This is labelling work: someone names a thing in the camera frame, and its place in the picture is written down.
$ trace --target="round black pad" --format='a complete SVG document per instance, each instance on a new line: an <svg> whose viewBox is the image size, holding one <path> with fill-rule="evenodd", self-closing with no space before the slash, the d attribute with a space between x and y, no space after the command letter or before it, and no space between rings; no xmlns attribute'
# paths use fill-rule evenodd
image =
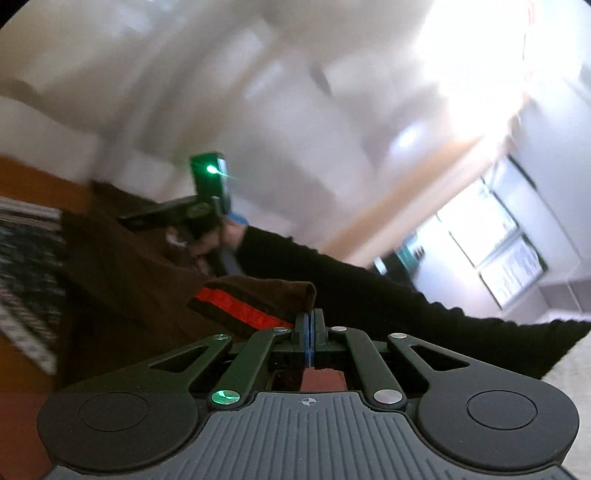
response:
<svg viewBox="0 0 591 480"><path fill-rule="evenodd" d="M485 364L473 374L471 369L430 378L416 419L426 441L486 471L519 472L562 461L579 429L572 401L539 380Z"/></svg>
<svg viewBox="0 0 591 480"><path fill-rule="evenodd" d="M523 395L495 390L472 397L468 402L468 413L485 427L514 430L531 422L537 410L534 403Z"/></svg>
<svg viewBox="0 0 591 480"><path fill-rule="evenodd" d="M114 473L169 457L198 421L189 393L62 392L43 405L37 428L54 463Z"/></svg>
<svg viewBox="0 0 591 480"><path fill-rule="evenodd" d="M114 392L86 400L78 415L91 429L118 432L135 427L145 418L148 410L148 402L139 395Z"/></svg>

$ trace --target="person's arm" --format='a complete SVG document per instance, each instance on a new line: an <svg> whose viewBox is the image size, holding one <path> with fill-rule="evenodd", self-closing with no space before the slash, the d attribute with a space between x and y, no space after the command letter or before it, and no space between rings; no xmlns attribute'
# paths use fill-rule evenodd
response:
<svg viewBox="0 0 591 480"><path fill-rule="evenodd" d="M320 255L274 233L249 227L237 251L247 275L310 281L328 325L364 330L375 340L403 331L430 343L535 378L543 377L591 330L591 323L555 320L517 325L474 319L429 303L387 278Z"/></svg>

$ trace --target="red stripe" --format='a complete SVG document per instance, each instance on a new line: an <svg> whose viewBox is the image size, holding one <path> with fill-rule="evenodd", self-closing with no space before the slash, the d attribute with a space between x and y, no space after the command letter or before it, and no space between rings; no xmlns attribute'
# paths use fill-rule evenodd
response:
<svg viewBox="0 0 591 480"><path fill-rule="evenodd" d="M220 310L257 330L273 327L293 327L293 324L261 312L248 303L235 299L223 290L203 287L194 298L215 305Z"/></svg>

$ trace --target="wooden floor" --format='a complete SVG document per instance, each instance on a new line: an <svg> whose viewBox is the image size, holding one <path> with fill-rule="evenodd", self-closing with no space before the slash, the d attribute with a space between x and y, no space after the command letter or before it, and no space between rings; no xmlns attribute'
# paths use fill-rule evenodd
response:
<svg viewBox="0 0 591 480"><path fill-rule="evenodd" d="M77 213L86 210L90 198L85 186L2 156L0 196ZM37 480L51 468L36 428L51 390L51 377L0 333L0 478Z"/></svg>

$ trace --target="brown cloth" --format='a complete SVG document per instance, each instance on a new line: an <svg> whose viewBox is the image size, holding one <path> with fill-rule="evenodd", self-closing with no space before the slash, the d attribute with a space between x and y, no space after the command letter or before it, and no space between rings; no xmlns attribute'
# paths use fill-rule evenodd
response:
<svg viewBox="0 0 591 480"><path fill-rule="evenodd" d="M244 341L256 329L228 321L227 312L187 303L208 279L172 262L165 232L132 233L116 217L149 200L95 183L87 215L64 212L63 270L68 304L60 327L56 387L145 360L216 333ZM213 279L241 302L285 321L311 310L316 292L307 282Z"/></svg>

